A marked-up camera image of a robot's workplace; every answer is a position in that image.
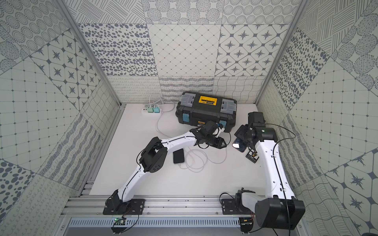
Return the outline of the phone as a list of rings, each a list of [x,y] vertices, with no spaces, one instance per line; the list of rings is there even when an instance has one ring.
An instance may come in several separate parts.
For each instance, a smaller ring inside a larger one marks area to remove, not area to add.
[[[245,150],[247,149],[246,144],[240,138],[236,138],[232,143],[232,146],[241,153],[245,152]]]
[[[185,154],[183,149],[179,149],[173,152],[173,163],[182,164],[185,162]]]

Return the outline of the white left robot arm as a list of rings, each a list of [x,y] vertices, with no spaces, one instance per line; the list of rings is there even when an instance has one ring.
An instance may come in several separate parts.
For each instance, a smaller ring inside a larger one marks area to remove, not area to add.
[[[148,145],[137,155],[137,167],[126,183],[115,190],[105,201],[104,215],[123,214],[130,210],[129,205],[135,190],[151,174],[160,170],[166,156],[187,147],[207,144],[210,147],[223,149],[227,147],[220,134],[225,131],[222,124],[213,121],[204,126],[193,128],[188,132],[169,139],[154,137]]]

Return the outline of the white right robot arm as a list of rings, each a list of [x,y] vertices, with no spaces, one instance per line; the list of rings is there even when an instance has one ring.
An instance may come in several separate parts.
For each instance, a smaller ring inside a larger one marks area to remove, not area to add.
[[[228,199],[219,198],[224,215],[240,214],[240,231],[255,232],[254,225],[273,230],[294,231],[306,209],[288,184],[279,154],[279,142],[272,124],[265,122],[262,112],[248,114],[248,123],[235,136],[249,148],[252,162],[262,161],[266,187],[265,197],[241,188]]]

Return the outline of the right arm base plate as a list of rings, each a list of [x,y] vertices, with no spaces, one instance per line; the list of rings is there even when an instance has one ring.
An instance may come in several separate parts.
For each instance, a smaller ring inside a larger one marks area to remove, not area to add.
[[[223,215],[253,215],[254,212],[249,208],[243,206],[241,201],[236,202],[235,199],[226,198],[221,199],[220,204],[222,206]]]

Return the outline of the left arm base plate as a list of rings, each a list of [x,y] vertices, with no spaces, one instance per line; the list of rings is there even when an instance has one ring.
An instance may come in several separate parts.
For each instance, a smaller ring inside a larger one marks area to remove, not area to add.
[[[103,215],[141,215],[145,202],[145,199],[131,199],[126,203],[116,199],[108,199],[105,202]]]

